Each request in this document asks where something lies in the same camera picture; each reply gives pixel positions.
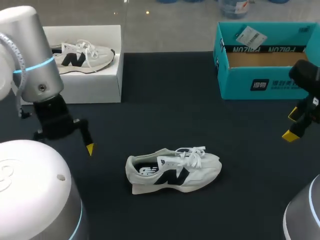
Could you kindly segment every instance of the sneaker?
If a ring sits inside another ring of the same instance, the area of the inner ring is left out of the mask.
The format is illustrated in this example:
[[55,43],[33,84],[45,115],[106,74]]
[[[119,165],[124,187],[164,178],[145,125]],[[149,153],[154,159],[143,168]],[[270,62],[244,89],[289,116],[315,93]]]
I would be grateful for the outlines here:
[[115,58],[115,51],[104,46],[94,46],[86,40],[77,44],[62,43],[51,46],[60,74],[81,72],[90,74],[107,67]]
[[192,192],[211,183],[220,173],[219,157],[205,153],[205,147],[166,148],[143,156],[130,156],[125,173],[132,194],[145,194],[164,188]]

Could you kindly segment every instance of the barcode label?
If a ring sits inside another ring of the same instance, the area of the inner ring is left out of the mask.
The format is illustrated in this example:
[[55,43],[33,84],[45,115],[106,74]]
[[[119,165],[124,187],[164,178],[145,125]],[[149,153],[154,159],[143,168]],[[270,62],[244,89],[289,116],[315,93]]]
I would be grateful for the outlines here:
[[256,50],[267,40],[267,36],[263,35],[261,32],[258,32],[252,27],[247,26],[236,40],[239,43]]
[[256,33],[253,38],[251,38],[251,40],[249,41],[250,44],[253,44],[255,42],[255,40],[257,39],[257,37],[259,37],[259,33]]

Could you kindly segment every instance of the n logo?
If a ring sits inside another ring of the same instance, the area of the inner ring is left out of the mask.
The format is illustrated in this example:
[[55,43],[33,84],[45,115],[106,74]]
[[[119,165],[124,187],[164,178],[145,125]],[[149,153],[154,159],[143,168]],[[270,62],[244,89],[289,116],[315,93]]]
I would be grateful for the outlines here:
[[76,53],[68,53],[65,56],[61,65],[68,66],[71,63],[72,66],[74,67],[81,67],[82,64],[84,64],[85,60],[86,60],[86,55],[84,55],[83,52],[81,53],[79,59]]
[[184,184],[188,175],[189,175],[189,172],[185,168],[182,169],[179,177],[177,177],[177,170],[168,170],[168,171],[165,171],[162,174],[162,176],[154,184],[159,185],[159,184],[167,183],[170,185],[182,185]]

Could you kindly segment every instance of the water bottle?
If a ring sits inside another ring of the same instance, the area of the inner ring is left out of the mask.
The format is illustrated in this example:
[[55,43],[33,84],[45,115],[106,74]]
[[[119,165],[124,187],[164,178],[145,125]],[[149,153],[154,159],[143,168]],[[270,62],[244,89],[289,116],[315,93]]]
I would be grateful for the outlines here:
[[289,2],[289,0],[269,0],[269,1],[275,4],[285,4]]
[[224,16],[230,19],[241,19],[249,10],[249,0],[218,0]]

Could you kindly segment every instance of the black tabletop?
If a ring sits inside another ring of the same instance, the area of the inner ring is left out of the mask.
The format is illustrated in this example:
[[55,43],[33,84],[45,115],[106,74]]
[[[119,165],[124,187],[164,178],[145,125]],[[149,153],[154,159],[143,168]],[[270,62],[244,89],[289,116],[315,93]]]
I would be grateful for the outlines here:
[[[294,143],[281,138],[295,103],[222,100],[212,52],[132,53],[124,57],[122,103],[69,106],[89,120],[93,156],[79,132],[47,144],[70,167],[91,240],[282,240],[287,204],[320,168],[320,126]],[[0,110],[1,142],[30,139],[39,128],[35,117],[18,119],[13,95]],[[131,194],[128,156],[200,146],[222,162],[210,185]]]

